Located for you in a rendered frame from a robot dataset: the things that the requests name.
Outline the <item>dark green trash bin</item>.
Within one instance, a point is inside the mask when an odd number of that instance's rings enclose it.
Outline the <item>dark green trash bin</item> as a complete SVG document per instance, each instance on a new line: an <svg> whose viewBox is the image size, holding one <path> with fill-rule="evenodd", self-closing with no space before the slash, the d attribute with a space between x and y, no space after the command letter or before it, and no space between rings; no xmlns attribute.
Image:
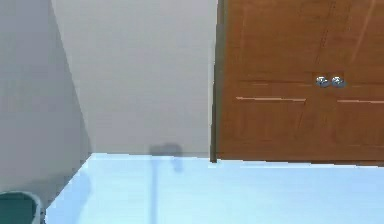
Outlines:
<svg viewBox="0 0 384 224"><path fill-rule="evenodd" d="M1 192L0 224L45 224L40 198L30 192Z"/></svg>

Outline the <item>brown wooden double door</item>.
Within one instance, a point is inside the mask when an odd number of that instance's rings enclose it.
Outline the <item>brown wooden double door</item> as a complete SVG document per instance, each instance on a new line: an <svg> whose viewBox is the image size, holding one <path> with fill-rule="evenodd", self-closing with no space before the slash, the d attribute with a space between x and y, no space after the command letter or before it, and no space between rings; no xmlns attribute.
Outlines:
<svg viewBox="0 0 384 224"><path fill-rule="evenodd" d="M384 167L384 0L219 0L215 53L211 161Z"/></svg>

